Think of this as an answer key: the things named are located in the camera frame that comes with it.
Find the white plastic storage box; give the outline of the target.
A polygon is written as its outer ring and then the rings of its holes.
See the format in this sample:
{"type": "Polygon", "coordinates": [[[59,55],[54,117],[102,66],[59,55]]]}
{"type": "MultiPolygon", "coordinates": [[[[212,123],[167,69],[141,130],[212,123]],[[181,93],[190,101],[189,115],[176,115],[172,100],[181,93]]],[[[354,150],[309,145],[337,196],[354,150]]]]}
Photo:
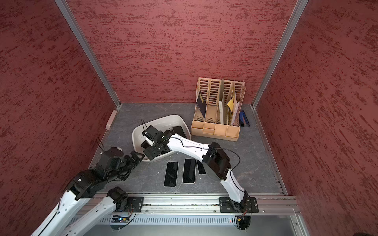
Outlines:
{"type": "MultiPolygon", "coordinates": [[[[166,117],[162,117],[151,122],[146,123],[147,127],[153,126],[157,130],[166,131],[166,130],[173,130],[173,127],[180,126],[185,134],[187,139],[192,139],[191,132],[184,122],[184,120],[178,115],[170,115],[166,117]]],[[[146,140],[146,138],[142,135],[142,132],[145,128],[142,125],[136,127],[132,132],[132,141],[133,147],[135,152],[143,153],[144,148],[141,146],[142,143],[146,140]]]]}

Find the white case phone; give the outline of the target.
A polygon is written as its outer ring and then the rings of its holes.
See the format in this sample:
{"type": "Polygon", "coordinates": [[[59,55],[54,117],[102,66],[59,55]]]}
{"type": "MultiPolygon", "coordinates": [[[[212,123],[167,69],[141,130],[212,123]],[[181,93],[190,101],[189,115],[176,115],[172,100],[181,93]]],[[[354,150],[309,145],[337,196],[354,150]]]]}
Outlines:
{"type": "Polygon", "coordinates": [[[185,159],[182,182],[185,184],[194,184],[196,177],[196,160],[185,159]]]}

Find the black phone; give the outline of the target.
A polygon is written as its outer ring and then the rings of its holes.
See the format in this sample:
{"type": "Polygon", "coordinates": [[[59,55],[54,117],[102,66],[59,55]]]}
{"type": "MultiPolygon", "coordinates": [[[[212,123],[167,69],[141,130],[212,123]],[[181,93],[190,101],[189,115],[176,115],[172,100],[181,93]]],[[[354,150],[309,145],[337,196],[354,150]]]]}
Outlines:
{"type": "Polygon", "coordinates": [[[198,168],[198,173],[200,175],[205,175],[206,174],[205,168],[204,168],[204,166],[203,166],[203,164],[202,164],[201,161],[197,161],[197,168],[198,168]]]}

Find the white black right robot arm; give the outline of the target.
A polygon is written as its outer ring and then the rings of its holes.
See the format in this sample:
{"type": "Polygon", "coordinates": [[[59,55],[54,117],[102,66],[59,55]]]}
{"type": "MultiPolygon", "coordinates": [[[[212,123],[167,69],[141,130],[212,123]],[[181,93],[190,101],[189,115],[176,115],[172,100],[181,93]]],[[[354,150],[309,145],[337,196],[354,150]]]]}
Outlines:
{"type": "Polygon", "coordinates": [[[218,143],[202,144],[182,137],[178,133],[167,131],[142,132],[148,147],[143,151],[149,160],[153,160],[164,149],[180,152],[201,162],[206,174],[219,181],[228,193],[231,205],[236,211],[248,209],[249,195],[238,183],[230,164],[230,158],[218,143]]]}

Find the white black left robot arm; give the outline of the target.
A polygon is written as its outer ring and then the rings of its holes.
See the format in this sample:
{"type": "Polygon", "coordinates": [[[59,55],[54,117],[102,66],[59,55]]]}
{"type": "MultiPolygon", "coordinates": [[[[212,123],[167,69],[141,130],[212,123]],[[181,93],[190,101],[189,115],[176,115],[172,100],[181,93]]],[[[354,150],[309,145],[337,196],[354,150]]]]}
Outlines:
{"type": "Polygon", "coordinates": [[[33,232],[34,236],[82,236],[101,219],[111,213],[127,213],[129,217],[115,216],[117,222],[132,222],[141,211],[142,197],[129,197],[120,187],[110,189],[106,196],[77,221],[72,219],[105,186],[112,181],[125,181],[143,160],[144,154],[132,151],[124,155],[112,147],[100,154],[98,163],[77,174],[68,184],[60,201],[33,232]]]}

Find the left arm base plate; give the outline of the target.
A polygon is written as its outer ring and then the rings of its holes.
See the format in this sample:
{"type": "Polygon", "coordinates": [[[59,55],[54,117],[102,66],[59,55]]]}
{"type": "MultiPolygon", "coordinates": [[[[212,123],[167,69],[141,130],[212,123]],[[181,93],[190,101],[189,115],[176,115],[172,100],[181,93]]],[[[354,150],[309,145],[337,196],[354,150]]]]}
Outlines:
{"type": "Polygon", "coordinates": [[[116,204],[116,212],[139,213],[141,212],[144,197],[127,197],[116,204]]]}

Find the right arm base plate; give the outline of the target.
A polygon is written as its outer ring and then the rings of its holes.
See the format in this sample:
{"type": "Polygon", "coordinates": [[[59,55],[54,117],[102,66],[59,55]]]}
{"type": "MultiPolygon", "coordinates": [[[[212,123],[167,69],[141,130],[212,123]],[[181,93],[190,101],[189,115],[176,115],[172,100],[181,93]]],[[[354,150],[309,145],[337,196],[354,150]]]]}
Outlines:
{"type": "Polygon", "coordinates": [[[219,206],[221,213],[259,213],[256,198],[247,197],[242,203],[230,200],[228,197],[219,198],[219,206]]]}

